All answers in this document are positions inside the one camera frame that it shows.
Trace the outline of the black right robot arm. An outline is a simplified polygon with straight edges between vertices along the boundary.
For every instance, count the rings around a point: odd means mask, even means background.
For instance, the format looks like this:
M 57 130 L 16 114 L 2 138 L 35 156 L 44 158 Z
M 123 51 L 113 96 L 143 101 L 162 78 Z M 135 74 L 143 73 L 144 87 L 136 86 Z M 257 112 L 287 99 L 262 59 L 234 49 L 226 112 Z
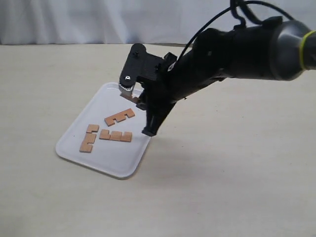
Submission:
M 291 81 L 316 68 L 316 33 L 297 20 L 271 17 L 262 25 L 229 32 L 209 28 L 181 57 L 164 56 L 158 79 L 144 84 L 146 126 L 150 137 L 174 105 L 227 78 Z

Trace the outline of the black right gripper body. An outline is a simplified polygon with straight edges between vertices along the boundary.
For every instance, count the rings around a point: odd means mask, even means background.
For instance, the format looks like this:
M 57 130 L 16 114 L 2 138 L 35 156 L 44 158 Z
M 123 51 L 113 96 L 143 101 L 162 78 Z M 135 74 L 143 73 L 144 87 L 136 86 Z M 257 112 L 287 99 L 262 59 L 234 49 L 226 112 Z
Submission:
M 194 74 L 138 76 L 137 82 L 144 89 L 138 107 L 146 110 L 146 123 L 163 123 L 177 101 L 198 90 L 198 77 Z

